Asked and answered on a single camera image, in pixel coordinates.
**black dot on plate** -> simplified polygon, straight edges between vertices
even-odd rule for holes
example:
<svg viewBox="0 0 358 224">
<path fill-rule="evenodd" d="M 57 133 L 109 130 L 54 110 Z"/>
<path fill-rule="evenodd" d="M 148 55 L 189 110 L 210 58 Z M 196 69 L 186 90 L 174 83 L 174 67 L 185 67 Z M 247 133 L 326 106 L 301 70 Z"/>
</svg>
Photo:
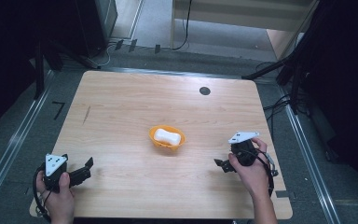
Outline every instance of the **black dot on plate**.
<svg viewBox="0 0 358 224">
<path fill-rule="evenodd" d="M 209 90 L 208 87 L 201 87 L 201 88 L 200 88 L 200 93 L 201 93 L 202 95 L 209 95 L 209 94 L 211 94 L 211 90 Z"/>
</svg>

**background desk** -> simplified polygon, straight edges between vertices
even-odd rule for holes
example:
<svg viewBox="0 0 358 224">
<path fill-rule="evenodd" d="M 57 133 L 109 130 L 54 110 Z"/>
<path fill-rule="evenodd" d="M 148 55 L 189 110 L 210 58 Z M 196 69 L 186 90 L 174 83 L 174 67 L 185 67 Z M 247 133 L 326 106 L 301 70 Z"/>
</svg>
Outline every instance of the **background desk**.
<svg viewBox="0 0 358 224">
<path fill-rule="evenodd" d="M 182 130 L 185 144 L 154 147 L 148 131 L 159 124 Z M 76 217 L 249 218 L 238 175 L 213 161 L 227 158 L 236 131 L 259 131 L 280 171 L 253 81 L 87 72 L 53 154 L 68 154 L 69 171 L 94 158 L 91 178 L 74 188 Z M 285 190 L 281 172 L 274 180 Z M 272 200 L 278 218 L 291 217 L 288 198 Z"/>
<path fill-rule="evenodd" d="M 172 1 L 171 47 L 174 20 L 187 18 L 189 2 Z M 298 34 L 307 30 L 317 3 L 317 0 L 193 0 L 190 20 L 267 29 L 275 54 L 280 59 Z"/>
</svg>

